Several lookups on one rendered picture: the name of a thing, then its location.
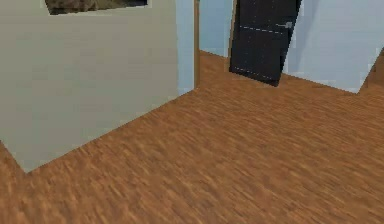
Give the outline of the white framed wall picture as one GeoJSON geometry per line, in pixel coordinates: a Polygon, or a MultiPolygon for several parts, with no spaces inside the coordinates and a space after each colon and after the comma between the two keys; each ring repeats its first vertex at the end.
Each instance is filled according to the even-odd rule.
{"type": "Polygon", "coordinates": [[[40,0],[50,15],[145,7],[150,0],[40,0]]]}

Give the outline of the black room door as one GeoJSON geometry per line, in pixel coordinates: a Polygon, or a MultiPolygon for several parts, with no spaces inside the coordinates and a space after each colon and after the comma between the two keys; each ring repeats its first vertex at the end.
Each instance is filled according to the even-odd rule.
{"type": "Polygon", "coordinates": [[[278,86],[302,0],[237,0],[229,71],[278,86]],[[275,24],[292,22],[286,29],[275,24]]]}

